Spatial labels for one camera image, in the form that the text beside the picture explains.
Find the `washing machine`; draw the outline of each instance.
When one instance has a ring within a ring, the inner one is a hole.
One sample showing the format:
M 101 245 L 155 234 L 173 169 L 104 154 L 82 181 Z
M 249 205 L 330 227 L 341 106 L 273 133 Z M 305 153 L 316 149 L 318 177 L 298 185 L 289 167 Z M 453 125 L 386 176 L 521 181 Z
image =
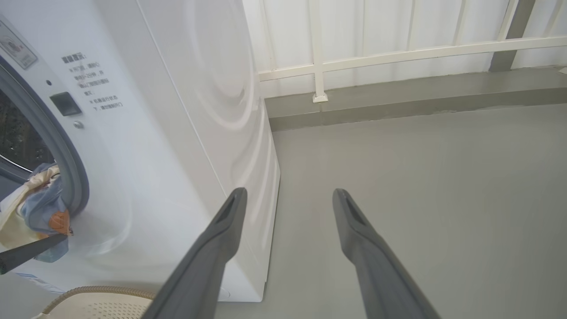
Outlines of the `washing machine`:
M 0 89 L 59 164 L 74 231 L 61 259 L 14 272 L 53 292 L 157 291 L 242 186 L 219 300 L 261 301 L 280 168 L 241 1 L 1 0 L 0 14 Z

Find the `gray floor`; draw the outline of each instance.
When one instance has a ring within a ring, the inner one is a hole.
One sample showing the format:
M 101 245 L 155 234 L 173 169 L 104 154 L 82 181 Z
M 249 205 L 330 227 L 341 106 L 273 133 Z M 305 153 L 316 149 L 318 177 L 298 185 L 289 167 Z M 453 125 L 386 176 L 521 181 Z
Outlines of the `gray floor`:
M 347 189 L 443 318 L 567 317 L 567 104 L 274 133 L 264 301 L 216 318 L 365 318 L 331 207 Z

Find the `laundry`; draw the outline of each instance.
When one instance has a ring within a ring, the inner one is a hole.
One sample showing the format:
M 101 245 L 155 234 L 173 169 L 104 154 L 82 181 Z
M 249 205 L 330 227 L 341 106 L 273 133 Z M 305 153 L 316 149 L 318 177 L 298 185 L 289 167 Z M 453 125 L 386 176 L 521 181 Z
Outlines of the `laundry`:
M 62 188 L 59 167 L 39 165 L 24 185 L 0 203 L 0 244 L 12 249 L 57 233 L 71 235 Z M 68 240 L 64 240 L 35 259 L 54 262 L 68 250 Z

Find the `beige plastic basket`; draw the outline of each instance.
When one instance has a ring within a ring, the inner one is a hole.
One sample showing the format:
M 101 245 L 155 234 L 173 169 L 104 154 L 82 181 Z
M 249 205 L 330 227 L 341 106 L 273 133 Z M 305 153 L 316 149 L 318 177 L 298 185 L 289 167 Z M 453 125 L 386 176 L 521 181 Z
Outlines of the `beige plastic basket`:
M 155 294 L 113 286 L 67 291 L 33 319 L 139 319 Z

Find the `metal railing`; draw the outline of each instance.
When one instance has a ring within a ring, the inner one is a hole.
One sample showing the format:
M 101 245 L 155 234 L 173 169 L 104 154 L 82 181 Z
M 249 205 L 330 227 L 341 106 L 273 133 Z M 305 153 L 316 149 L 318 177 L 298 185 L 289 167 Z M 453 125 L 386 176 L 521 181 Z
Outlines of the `metal railing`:
M 489 53 L 489 52 L 499 52 L 499 51 L 513 51 L 513 50 L 524 50 L 524 49 L 536 49 L 536 48 L 550 48 L 550 47 L 562 47 L 567 46 L 567 36 L 550 36 L 551 32 L 557 24 L 558 15 L 564 4 L 564 0 L 556 0 L 555 7 L 549 18 L 543 36 L 541 37 L 523 37 L 519 39 L 509 39 L 506 40 L 506 35 L 512 18 L 514 17 L 514 12 L 518 5 L 518 0 L 509 0 L 508 7 L 506 9 L 506 14 L 502 21 L 502 26 L 496 41 L 486 41 L 472 44 L 461 44 L 461 39 L 463 36 L 463 26 L 465 19 L 467 17 L 468 2 L 470 0 L 461 0 L 459 17 L 457 19 L 457 24 L 455 28 L 454 37 L 452 40 L 452 45 L 425 48 L 425 49 L 414 49 L 414 38 L 416 34 L 416 12 L 420 9 L 421 0 L 412 0 L 412 11 L 410 17 L 410 25 L 408 31 L 408 41 L 406 51 L 396 51 L 381 53 L 375 55 L 366 55 L 366 38 L 367 38 L 367 14 L 366 10 L 363 14 L 362 22 L 362 57 L 352 57 L 337 61 L 323 61 L 323 44 L 321 37 L 321 18 L 319 15 L 319 0 L 308 0 L 309 1 L 309 17 L 311 23 L 311 44 L 313 52 L 313 64 L 309 65 L 298 65 L 289 68 L 276 68 L 274 49 L 272 45 L 272 39 L 269 32 L 269 26 L 266 18 L 265 11 L 265 0 L 260 0 L 261 14 L 264 23 L 264 33 L 266 34 L 266 43 L 268 44 L 268 52 L 270 54 L 270 71 L 260 72 L 260 81 L 269 81 L 274 79 L 296 77 L 299 75 L 315 75 L 315 95 L 313 96 L 313 102 L 325 102 L 327 101 L 327 95 L 324 91 L 323 83 L 323 72 L 361 68 L 363 66 L 388 64 L 403 61 L 413 61 L 413 60 L 423 60 L 427 58 L 436 57 L 448 57 L 448 56 L 459 56 L 465 54 L 476 54 L 476 53 Z M 367 8 L 367 1 L 364 0 L 364 8 Z

